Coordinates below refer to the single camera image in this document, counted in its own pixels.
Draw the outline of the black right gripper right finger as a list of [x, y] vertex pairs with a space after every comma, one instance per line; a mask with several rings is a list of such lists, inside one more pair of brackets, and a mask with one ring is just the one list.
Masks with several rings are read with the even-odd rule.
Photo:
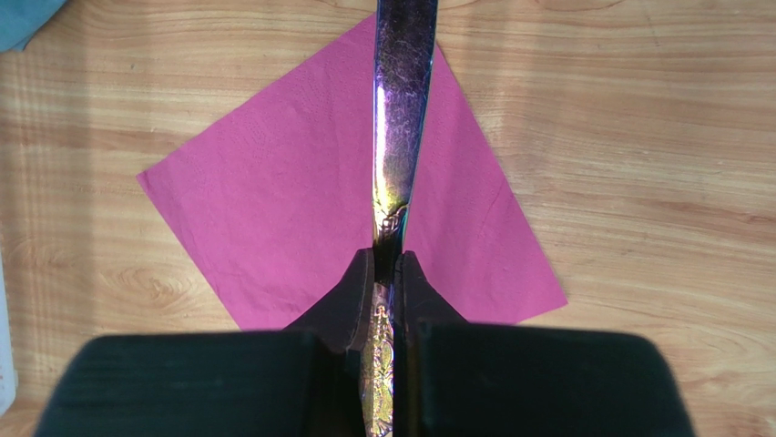
[[398, 319], [406, 340], [415, 339], [423, 322], [466, 323], [466, 319], [428, 281], [413, 251], [406, 251], [399, 257], [394, 279]]

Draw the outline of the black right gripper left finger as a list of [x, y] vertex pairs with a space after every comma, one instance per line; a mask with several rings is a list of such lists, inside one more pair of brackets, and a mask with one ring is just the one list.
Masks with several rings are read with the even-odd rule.
[[362, 351], [368, 337], [373, 287], [373, 251], [359, 249], [339, 282], [286, 329], [308, 331], [337, 353]]

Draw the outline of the magenta paper napkin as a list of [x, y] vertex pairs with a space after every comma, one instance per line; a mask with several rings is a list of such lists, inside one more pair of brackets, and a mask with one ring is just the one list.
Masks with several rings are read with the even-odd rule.
[[[244, 330], [290, 324], [372, 242], [374, 33], [361, 21], [138, 175]], [[567, 302], [441, 51], [404, 245], [470, 321]]]

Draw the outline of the iridescent table knife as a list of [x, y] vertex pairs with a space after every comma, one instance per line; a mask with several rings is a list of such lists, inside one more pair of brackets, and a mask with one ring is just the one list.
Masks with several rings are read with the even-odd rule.
[[406, 328], [397, 264], [424, 134], [437, 10], [435, 1], [380, 1], [375, 13], [374, 284], [360, 370], [368, 436], [397, 436], [406, 423]]

